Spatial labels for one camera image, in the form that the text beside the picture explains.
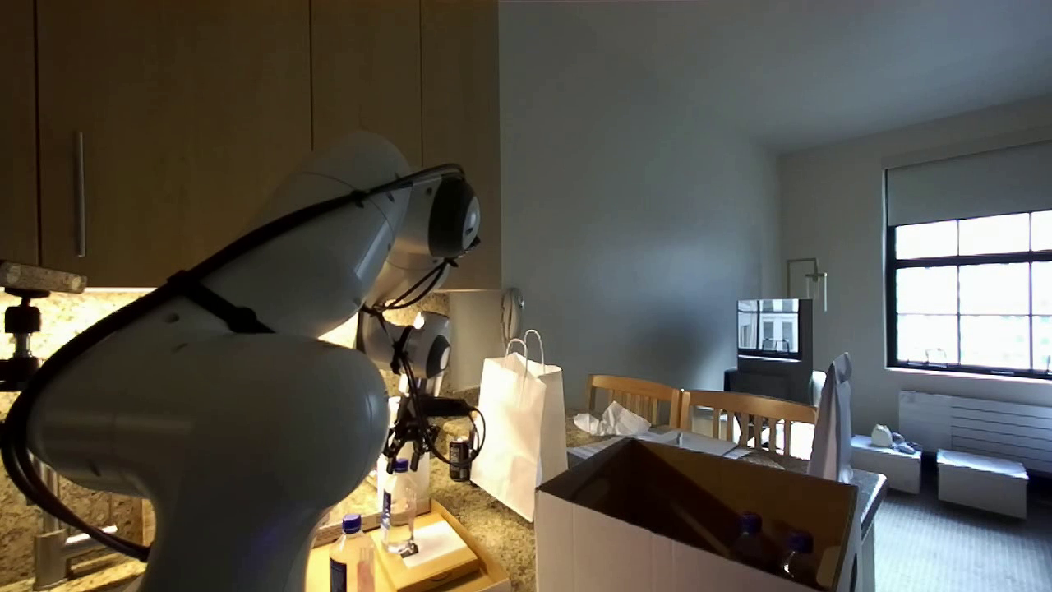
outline white wall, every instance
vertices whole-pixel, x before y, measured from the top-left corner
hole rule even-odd
[[[633,11],[504,4],[504,282],[567,394],[590,371],[721,386],[737,299],[780,280],[774,159],[610,30],[665,38]]]
[[[830,311],[814,317],[814,356],[851,351],[854,421],[893,421],[893,393],[901,387],[1049,405],[1049,386],[1043,382],[888,371],[881,268],[883,164],[967,154],[1043,135],[1052,140],[1052,100],[781,159],[784,257],[819,257],[830,274]]]

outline window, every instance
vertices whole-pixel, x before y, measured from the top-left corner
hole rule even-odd
[[[888,360],[1052,378],[1052,211],[888,228]]]

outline paper bag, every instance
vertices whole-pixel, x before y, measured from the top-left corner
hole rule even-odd
[[[471,481],[531,523],[534,488],[567,463],[562,369],[545,367],[534,329],[513,338],[504,360],[482,360],[478,413],[487,441]]]

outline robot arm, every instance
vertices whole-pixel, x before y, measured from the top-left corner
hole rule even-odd
[[[409,371],[427,397],[419,332],[395,351],[316,335],[369,311],[419,304],[477,243],[478,211],[461,169],[408,176],[379,140],[316,159],[260,224],[58,350],[21,387],[2,432],[12,483],[69,512],[32,469],[86,488],[152,497],[154,551],[141,589],[303,589],[307,532],[384,446],[387,393],[373,367]],[[427,447],[423,409],[395,421]]]

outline chair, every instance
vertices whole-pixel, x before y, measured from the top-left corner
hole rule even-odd
[[[652,424],[680,424],[680,387],[652,382],[652,378],[633,378],[633,374],[590,374],[589,378],[590,393],[590,413],[602,414],[606,405],[616,402],[621,409],[640,414]]]
[[[684,393],[680,432],[693,432],[693,414],[709,414],[709,437],[737,441],[770,455],[774,463],[791,459],[791,424],[814,424],[819,409],[748,393]]]

